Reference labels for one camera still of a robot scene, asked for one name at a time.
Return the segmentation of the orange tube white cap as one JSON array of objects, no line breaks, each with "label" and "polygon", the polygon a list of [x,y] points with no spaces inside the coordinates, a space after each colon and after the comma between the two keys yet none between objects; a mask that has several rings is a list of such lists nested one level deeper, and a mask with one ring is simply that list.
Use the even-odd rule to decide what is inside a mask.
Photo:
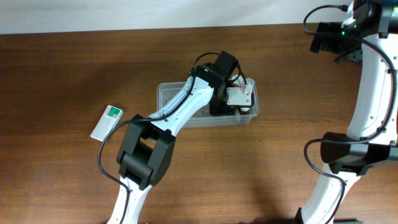
[{"label": "orange tube white cap", "polygon": [[245,82],[244,82],[244,78],[241,75],[233,75],[231,77],[232,82],[232,86],[233,87],[244,87],[245,86]]}]

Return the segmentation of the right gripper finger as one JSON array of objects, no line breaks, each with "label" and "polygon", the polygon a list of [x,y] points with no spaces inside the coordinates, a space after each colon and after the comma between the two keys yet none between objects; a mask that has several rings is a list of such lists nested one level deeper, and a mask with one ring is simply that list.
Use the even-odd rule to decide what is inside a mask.
[{"label": "right gripper finger", "polygon": [[334,59],[335,63],[341,63],[343,61],[348,61],[361,65],[363,63],[363,51],[361,48],[354,48],[345,53],[342,53],[337,58]]},{"label": "right gripper finger", "polygon": [[[316,33],[326,31],[326,24],[324,22],[320,22],[317,26]],[[313,53],[319,53],[321,46],[323,43],[323,37],[320,35],[315,35],[310,46],[310,51]]]}]

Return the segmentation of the white green medicine box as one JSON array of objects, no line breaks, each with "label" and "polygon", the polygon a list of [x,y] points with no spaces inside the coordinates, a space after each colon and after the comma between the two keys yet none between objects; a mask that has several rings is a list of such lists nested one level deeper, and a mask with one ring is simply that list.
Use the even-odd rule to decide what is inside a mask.
[{"label": "white green medicine box", "polygon": [[103,142],[106,135],[117,125],[123,115],[123,110],[108,105],[101,115],[97,125],[91,132],[90,137]]}]

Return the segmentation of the white spray bottle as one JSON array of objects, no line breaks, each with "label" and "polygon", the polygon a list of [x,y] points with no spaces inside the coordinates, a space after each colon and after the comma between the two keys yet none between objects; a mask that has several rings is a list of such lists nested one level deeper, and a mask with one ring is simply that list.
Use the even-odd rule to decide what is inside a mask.
[{"label": "white spray bottle", "polygon": [[247,78],[247,79],[246,79],[246,83],[247,83],[248,85],[252,85],[252,86],[255,86],[255,85],[256,85],[256,82],[255,82],[252,78]]}]

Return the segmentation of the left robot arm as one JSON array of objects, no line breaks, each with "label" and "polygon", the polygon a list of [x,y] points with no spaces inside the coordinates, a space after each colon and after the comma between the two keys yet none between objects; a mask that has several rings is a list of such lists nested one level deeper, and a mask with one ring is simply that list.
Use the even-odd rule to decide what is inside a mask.
[{"label": "left robot arm", "polygon": [[178,132],[183,127],[247,124],[256,104],[254,85],[241,70],[238,59],[222,51],[214,62],[195,62],[178,93],[148,117],[137,114],[116,125],[127,127],[116,156],[120,178],[104,175],[119,184],[109,223],[137,223],[149,190],[167,172]]}]

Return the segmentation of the dark bottle white cap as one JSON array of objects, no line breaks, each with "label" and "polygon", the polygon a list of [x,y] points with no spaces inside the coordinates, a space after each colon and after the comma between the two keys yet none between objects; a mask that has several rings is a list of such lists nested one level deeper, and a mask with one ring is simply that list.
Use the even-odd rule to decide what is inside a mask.
[{"label": "dark bottle white cap", "polygon": [[242,107],[235,107],[234,109],[234,117],[237,122],[240,122],[249,114],[250,108],[242,108]]}]

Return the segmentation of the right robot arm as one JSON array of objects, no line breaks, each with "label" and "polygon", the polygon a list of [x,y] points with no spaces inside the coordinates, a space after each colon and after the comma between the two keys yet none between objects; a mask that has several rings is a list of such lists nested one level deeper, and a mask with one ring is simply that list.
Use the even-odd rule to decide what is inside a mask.
[{"label": "right robot arm", "polygon": [[321,22],[312,52],[362,66],[356,107],[346,133],[317,139],[319,180],[295,223],[332,223],[348,190],[372,167],[397,162],[397,1],[353,1],[342,22]]}]

